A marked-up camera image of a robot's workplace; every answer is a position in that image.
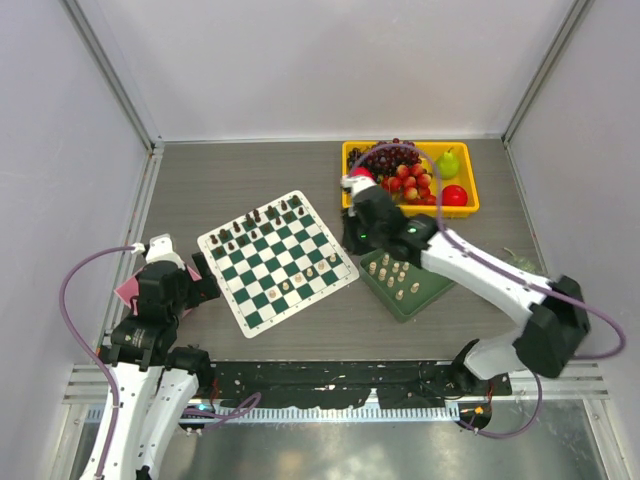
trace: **gray table surface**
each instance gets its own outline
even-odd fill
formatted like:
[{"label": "gray table surface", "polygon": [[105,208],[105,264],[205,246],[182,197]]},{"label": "gray table surface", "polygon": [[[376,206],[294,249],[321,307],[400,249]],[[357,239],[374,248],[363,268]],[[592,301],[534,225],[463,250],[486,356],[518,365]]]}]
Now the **gray table surface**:
[{"label": "gray table surface", "polygon": [[[487,252],[503,247],[536,258],[511,166],[498,140],[467,141],[480,211],[448,224]],[[144,238],[169,232],[191,263],[201,234],[292,190],[308,197],[336,238],[340,222],[340,142],[169,144]],[[511,328],[509,318],[456,286],[397,323],[358,280],[253,339],[226,301],[207,302],[181,323],[176,345],[197,344],[219,360],[450,359],[471,339]]]}]

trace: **green and white chessboard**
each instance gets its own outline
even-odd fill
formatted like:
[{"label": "green and white chessboard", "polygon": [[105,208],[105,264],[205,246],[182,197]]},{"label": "green and white chessboard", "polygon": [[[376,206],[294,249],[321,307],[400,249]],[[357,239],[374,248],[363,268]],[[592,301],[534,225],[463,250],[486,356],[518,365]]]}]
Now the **green and white chessboard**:
[{"label": "green and white chessboard", "polygon": [[198,246],[247,338],[359,276],[299,191],[205,233]]}]

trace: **floor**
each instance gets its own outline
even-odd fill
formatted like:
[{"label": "floor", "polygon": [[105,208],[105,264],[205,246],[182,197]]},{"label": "floor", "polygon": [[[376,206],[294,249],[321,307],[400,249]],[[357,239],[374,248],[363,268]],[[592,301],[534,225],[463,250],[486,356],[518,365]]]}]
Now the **floor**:
[{"label": "floor", "polygon": [[[480,211],[449,221],[465,239],[507,258],[503,247],[536,258],[531,232],[499,140],[466,142]],[[169,144],[154,190],[145,239],[169,232],[185,259],[212,228],[284,193],[301,190],[340,239],[339,142]],[[243,336],[221,298],[193,311],[176,345],[197,344],[219,360],[450,359],[471,339],[511,328],[501,311],[456,286],[397,323],[362,281],[253,339]]]},{"label": "floor", "polygon": [[[533,402],[496,402],[490,430],[513,431]],[[84,469],[97,434],[87,423],[71,474]],[[511,440],[451,422],[228,424],[187,437],[176,429],[160,480],[404,480],[526,478],[603,480],[582,401],[547,401],[535,428]]]}]

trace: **yellow plastic tray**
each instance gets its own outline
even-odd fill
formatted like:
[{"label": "yellow plastic tray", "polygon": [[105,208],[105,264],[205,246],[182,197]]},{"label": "yellow plastic tray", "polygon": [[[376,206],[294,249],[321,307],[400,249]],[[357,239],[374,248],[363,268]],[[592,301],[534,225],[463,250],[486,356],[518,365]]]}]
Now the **yellow plastic tray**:
[{"label": "yellow plastic tray", "polygon": [[[342,144],[342,174],[346,175],[347,172],[347,156],[349,152],[354,148],[363,150],[367,147],[373,147],[377,142],[361,142],[361,141],[348,141]],[[431,159],[435,162],[440,155],[453,148],[455,153],[460,159],[460,171],[458,175],[449,179],[443,180],[443,188],[447,185],[460,185],[467,191],[469,201],[464,207],[451,207],[444,206],[443,214],[448,218],[464,218],[468,217],[472,213],[475,213],[480,208],[480,201],[478,200],[478,190],[476,189],[476,181],[473,178],[473,169],[471,168],[471,157],[469,156],[469,149],[467,145],[461,142],[415,142],[416,147],[423,150]],[[422,159],[423,167],[431,172],[429,162],[425,158]],[[435,195],[437,193],[436,180],[433,179],[431,183],[431,193]],[[342,192],[342,207],[347,208],[351,205],[351,196]],[[436,215],[435,205],[404,205],[399,204],[400,208],[406,215],[417,215],[419,213],[425,213],[432,217]]]}]

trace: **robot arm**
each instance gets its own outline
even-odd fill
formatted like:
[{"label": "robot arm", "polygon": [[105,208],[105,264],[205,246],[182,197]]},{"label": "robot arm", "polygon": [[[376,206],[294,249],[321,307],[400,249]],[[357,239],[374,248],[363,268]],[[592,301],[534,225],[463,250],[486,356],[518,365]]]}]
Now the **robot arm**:
[{"label": "robot arm", "polygon": [[[407,218],[391,197],[366,175],[344,177],[353,206],[343,212],[343,244],[355,254],[384,248],[395,259],[443,275],[504,311],[515,323],[511,332],[470,342],[456,357],[458,383],[487,380],[529,368],[555,378],[589,332],[583,310],[547,297],[527,286],[553,289],[582,300],[580,286],[568,277],[558,281],[522,272],[474,247],[452,230],[441,232],[426,215]],[[519,285],[470,257],[483,260],[523,280]]]},{"label": "robot arm", "polygon": [[[202,277],[194,281],[173,250],[169,235],[155,237],[148,247],[135,251],[143,250],[147,264],[136,274],[139,295],[132,299],[137,308],[113,330],[111,347],[100,351],[120,397],[118,422],[101,480],[158,478],[180,416],[196,391],[208,388],[214,377],[207,352],[177,347],[169,353],[183,312],[220,296],[204,257],[193,256]],[[96,463],[109,442],[112,405],[110,390],[82,480],[96,479]]]}]

